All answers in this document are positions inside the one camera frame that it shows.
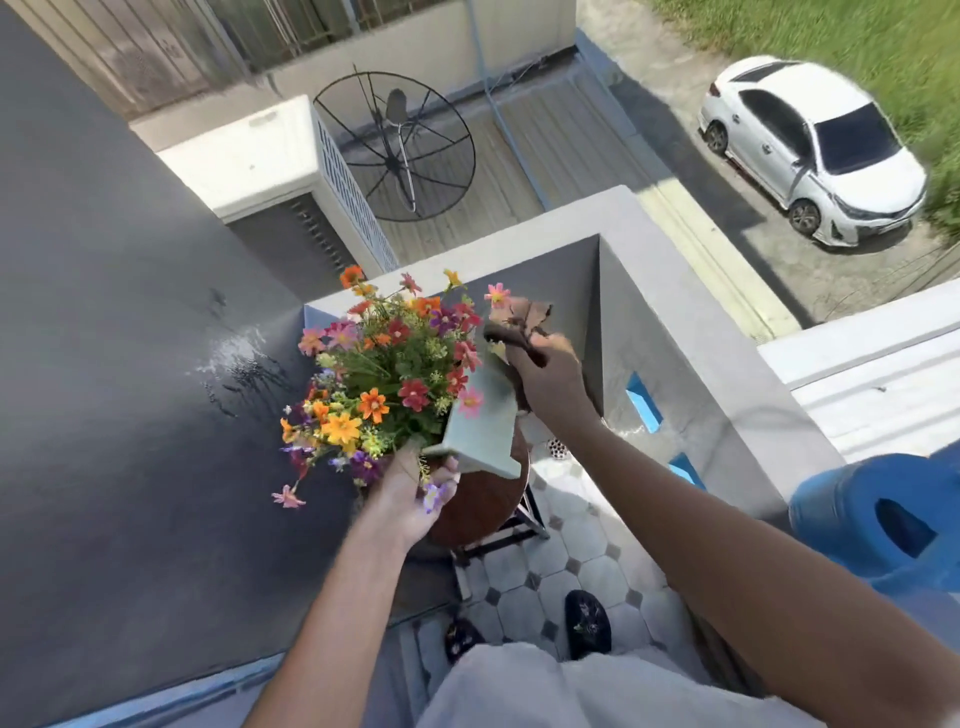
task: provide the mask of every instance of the car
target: car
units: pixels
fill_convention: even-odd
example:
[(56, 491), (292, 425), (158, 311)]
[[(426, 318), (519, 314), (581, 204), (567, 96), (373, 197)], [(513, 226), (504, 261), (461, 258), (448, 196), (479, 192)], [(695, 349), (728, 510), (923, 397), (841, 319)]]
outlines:
[(710, 85), (698, 124), (713, 153), (824, 245), (854, 247), (905, 226), (924, 203), (926, 171), (874, 99), (817, 63), (734, 63)]

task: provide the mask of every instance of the black satellite dish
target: black satellite dish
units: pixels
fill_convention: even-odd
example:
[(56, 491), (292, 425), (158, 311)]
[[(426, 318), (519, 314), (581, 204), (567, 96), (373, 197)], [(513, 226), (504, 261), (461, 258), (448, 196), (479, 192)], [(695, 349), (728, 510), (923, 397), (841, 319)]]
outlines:
[[(367, 113), (357, 120), (357, 98)], [(340, 153), (380, 220), (416, 222), (459, 203), (476, 171), (467, 122), (440, 93), (387, 71), (357, 71), (317, 94)]]

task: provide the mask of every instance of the ventilation opening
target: ventilation opening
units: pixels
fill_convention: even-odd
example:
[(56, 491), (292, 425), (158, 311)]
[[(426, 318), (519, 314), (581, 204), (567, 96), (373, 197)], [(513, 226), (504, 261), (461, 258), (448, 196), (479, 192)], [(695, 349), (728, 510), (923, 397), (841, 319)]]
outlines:
[(688, 458), (683, 452), (671, 460), (667, 467), (673, 471), (674, 474), (679, 475), (686, 482), (690, 483), (690, 485), (695, 485), (702, 491), (707, 489), (707, 486), (704, 485), (704, 481), (700, 479), (700, 476), (693, 469), (693, 466), (690, 465), (690, 458)]
[(640, 377), (636, 373), (630, 377), (630, 382), (627, 384), (627, 396), (634, 404), (636, 413), (640, 416), (647, 432), (659, 430), (660, 425), (663, 424), (663, 415), (657, 409), (654, 398), (647, 392), (647, 388), (643, 386), (643, 382), (640, 381)]
[(937, 537), (930, 526), (889, 498), (876, 502), (876, 519), (887, 537), (912, 559), (920, 556)]

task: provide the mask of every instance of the gray wall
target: gray wall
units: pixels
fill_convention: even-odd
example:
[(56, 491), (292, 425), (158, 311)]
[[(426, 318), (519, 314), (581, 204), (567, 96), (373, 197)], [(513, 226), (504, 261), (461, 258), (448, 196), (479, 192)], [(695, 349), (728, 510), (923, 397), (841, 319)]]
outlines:
[(283, 649), (352, 491), (271, 503), (292, 474), (277, 416), (307, 377), (298, 298), (3, 4), (0, 67), (15, 728)]

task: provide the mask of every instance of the red flower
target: red flower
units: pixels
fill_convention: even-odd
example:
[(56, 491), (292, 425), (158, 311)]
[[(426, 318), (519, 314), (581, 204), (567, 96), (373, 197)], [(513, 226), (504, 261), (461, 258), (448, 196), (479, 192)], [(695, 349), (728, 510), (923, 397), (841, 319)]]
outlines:
[(403, 406), (414, 412), (420, 412), (430, 400), (426, 397), (429, 390), (419, 379), (407, 379), (400, 387), (400, 396), (403, 397)]
[(453, 349), (453, 358), (472, 372), (476, 372), (480, 366), (480, 357), (477, 356), (477, 348), (472, 341), (458, 341)]
[(483, 319), (473, 312), (473, 306), (469, 303), (455, 303), (453, 310), (460, 317), (460, 331), (469, 332), (483, 323)]
[(393, 319), (387, 327), (387, 333), (390, 335), (391, 344), (402, 344), (410, 335), (410, 327), (399, 319)]
[(467, 386), (468, 379), (469, 377), (464, 373), (463, 367), (457, 367), (446, 376), (446, 380), (449, 382), (446, 391), (456, 397), (460, 394), (460, 390)]
[(417, 282), (413, 280), (413, 277), (409, 273), (404, 273), (400, 278), (402, 281), (400, 285), (410, 291), (414, 296), (417, 295), (417, 291), (423, 292), (423, 289), (417, 285)]

